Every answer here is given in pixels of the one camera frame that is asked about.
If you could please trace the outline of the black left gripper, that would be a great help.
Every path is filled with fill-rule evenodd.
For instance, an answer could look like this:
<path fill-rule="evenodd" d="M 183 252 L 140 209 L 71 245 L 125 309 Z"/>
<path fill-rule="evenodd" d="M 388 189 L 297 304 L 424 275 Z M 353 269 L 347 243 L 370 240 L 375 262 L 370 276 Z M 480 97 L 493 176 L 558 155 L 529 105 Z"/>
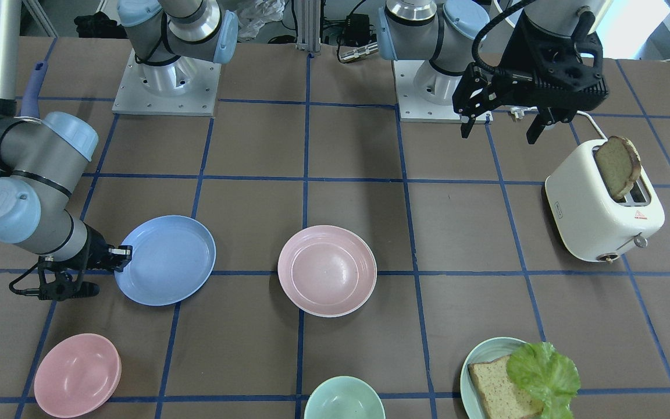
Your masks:
<path fill-rule="evenodd" d="M 461 116 L 461 135 L 468 139 L 476 119 L 504 105 L 534 106 L 526 139 L 529 145 L 556 122 L 572 119 L 579 111 L 592 111 L 609 96 L 603 73 L 603 45 L 594 30 L 592 10 L 576 10 L 567 35 L 539 26 L 522 11 L 500 63 L 492 66 L 480 56 L 484 38 L 503 19 L 501 13 L 487 22 L 471 45 L 467 65 L 452 96 L 454 112 Z"/>

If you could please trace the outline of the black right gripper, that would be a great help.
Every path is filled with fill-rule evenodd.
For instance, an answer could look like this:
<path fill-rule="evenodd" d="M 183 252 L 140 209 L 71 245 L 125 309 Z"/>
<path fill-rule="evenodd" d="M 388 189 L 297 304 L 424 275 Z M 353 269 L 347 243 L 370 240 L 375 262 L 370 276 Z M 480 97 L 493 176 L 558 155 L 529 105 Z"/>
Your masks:
<path fill-rule="evenodd" d="M 100 286 L 85 281 L 86 271 L 98 269 L 122 272 L 133 257 L 132 245 L 117 247 L 107 244 L 104 237 L 90 226 L 86 226 L 86 239 L 82 249 L 74 257 L 56 261 L 54 257 L 41 255 L 37 263 L 26 273 L 9 283 L 9 290 L 20 296 L 37 297 L 39 300 L 64 301 L 70 298 L 92 297 L 100 292 Z M 39 286 L 17 289 L 19 283 L 30 273 L 37 271 Z"/>

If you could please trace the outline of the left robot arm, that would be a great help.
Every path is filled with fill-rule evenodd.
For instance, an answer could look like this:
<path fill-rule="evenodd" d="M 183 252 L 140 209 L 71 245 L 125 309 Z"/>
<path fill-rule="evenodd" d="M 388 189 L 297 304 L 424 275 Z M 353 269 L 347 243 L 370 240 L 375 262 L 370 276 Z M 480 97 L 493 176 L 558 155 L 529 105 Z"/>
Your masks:
<path fill-rule="evenodd" d="M 520 1 L 490 19 L 474 1 L 387 1 L 379 10 L 383 59 L 420 59 L 457 79 L 450 102 L 467 138 L 500 106 L 534 106 L 526 133 L 593 111 L 608 98 L 596 27 L 609 1 Z"/>

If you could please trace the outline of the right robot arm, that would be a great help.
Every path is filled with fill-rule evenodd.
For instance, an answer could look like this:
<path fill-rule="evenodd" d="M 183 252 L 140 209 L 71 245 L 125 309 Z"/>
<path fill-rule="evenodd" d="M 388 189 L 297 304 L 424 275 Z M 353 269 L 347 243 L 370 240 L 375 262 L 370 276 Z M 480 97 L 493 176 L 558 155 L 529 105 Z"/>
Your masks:
<path fill-rule="evenodd" d="M 96 131 L 67 112 L 39 115 L 41 83 L 31 79 L 16 101 L 16 59 L 22 3 L 0 1 L 0 242 L 37 255 L 29 269 L 39 286 L 14 294 L 64 301 L 97 295 L 85 281 L 90 269 L 120 272 L 133 257 L 66 209 L 98 144 Z M 216 1 L 119 1 L 120 25 L 132 43 L 134 63 L 154 95 L 182 94 L 192 85 L 194 59 L 231 61 L 239 18 Z"/>

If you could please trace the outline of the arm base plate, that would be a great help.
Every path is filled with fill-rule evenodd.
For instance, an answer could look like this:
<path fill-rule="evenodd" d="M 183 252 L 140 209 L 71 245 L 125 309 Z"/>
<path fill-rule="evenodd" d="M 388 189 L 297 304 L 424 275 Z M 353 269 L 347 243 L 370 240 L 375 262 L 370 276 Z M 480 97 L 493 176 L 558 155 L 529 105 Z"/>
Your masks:
<path fill-rule="evenodd" d="M 221 64 L 186 56 L 167 66 L 147 66 L 137 63 L 132 52 L 112 111 L 131 116 L 212 117 L 221 69 Z"/>
<path fill-rule="evenodd" d="M 401 119 L 419 123 L 465 123 L 468 117 L 454 112 L 452 96 L 460 75 L 434 69 L 430 61 L 393 61 L 394 86 Z"/>

